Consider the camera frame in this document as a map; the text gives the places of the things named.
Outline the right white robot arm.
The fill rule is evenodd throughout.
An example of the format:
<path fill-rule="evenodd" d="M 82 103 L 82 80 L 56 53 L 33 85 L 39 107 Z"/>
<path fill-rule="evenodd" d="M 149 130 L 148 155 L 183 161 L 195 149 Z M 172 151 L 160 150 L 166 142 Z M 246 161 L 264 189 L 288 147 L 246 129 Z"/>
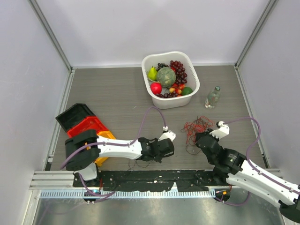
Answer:
<path fill-rule="evenodd" d="M 212 181 L 238 186 L 279 208 L 287 219 L 300 222 L 300 186 L 262 169 L 236 150 L 223 148 L 214 132 L 195 134 L 195 145 L 213 165 Z"/>

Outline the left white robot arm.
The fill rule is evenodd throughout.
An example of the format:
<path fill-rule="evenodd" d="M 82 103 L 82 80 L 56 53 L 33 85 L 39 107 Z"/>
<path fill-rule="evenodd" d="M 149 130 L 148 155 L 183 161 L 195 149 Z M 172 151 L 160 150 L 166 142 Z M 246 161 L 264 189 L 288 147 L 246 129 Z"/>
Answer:
<path fill-rule="evenodd" d="M 131 160 L 162 162 L 174 154 L 176 134 L 169 130 L 159 138 L 140 137 L 134 140 L 110 139 L 88 130 L 65 141 L 66 159 L 61 169 L 78 172 L 89 187 L 95 187 L 100 176 L 97 173 L 98 158 L 127 158 Z"/>

